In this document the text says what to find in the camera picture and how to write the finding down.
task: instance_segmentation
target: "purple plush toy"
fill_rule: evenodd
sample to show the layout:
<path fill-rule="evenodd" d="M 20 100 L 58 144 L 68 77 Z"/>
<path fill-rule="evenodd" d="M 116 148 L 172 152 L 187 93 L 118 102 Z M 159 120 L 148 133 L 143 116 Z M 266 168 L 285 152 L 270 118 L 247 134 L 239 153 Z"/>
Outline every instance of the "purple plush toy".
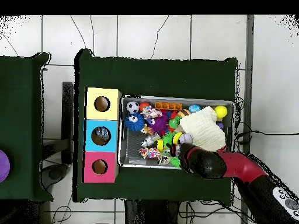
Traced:
<path fill-rule="evenodd" d="M 148 133 L 150 135 L 153 135 L 154 133 L 163 135 L 165 130 L 167 129 L 167 123 L 169 120 L 166 111 L 162 110 L 162 117 L 155 117 L 154 120 L 154 124 L 148 127 Z"/>

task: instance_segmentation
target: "soccer ball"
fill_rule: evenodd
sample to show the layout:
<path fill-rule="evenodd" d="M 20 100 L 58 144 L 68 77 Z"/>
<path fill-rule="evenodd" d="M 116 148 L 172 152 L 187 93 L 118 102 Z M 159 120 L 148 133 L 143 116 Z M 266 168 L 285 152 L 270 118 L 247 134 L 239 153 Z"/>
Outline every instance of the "soccer ball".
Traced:
<path fill-rule="evenodd" d="M 130 101 L 126 107 L 129 113 L 138 113 L 139 111 L 139 104 L 136 101 Z"/>

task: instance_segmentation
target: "green cloth surface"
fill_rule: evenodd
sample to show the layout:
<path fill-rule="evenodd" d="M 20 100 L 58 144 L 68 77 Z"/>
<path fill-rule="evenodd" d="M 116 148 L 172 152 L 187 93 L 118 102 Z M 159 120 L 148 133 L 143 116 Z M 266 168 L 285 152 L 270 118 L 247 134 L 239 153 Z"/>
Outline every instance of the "green cloth surface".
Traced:
<path fill-rule="evenodd" d="M 93 57 L 87 49 L 75 58 L 79 83 L 78 157 L 82 157 L 84 88 L 118 89 L 123 95 L 235 99 L 238 61 L 168 61 Z M 181 170 L 121 167 L 115 183 L 82 183 L 78 159 L 77 199 L 128 198 L 149 200 L 221 200 L 230 205 L 232 180 L 205 180 Z"/>
<path fill-rule="evenodd" d="M 0 57 L 0 149 L 11 163 L 0 183 L 0 199 L 51 200 L 39 183 L 41 69 L 49 57 Z"/>

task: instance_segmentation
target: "yellow box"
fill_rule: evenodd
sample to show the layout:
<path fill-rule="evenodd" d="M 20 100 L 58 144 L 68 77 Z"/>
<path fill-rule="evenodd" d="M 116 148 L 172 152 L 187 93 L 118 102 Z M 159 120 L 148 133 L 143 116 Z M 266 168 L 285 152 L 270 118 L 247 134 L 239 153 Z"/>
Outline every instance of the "yellow box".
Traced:
<path fill-rule="evenodd" d="M 121 93 L 117 89 L 88 87 L 86 118 L 89 120 L 118 120 L 120 98 Z M 101 103 L 99 102 L 103 101 L 108 101 L 109 108 L 106 111 L 97 110 L 96 105 L 101 107 Z"/>

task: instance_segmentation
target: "blue box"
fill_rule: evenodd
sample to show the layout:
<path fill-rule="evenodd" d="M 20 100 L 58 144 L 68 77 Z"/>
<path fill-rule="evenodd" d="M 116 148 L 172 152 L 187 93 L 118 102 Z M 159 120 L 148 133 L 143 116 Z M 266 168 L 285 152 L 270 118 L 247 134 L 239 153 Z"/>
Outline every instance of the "blue box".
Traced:
<path fill-rule="evenodd" d="M 85 151 L 91 152 L 116 152 L 117 151 L 117 122 L 103 120 L 87 120 L 86 121 L 86 145 Z M 111 133 L 110 141 L 101 146 L 92 141 L 91 134 L 96 127 L 106 127 Z"/>

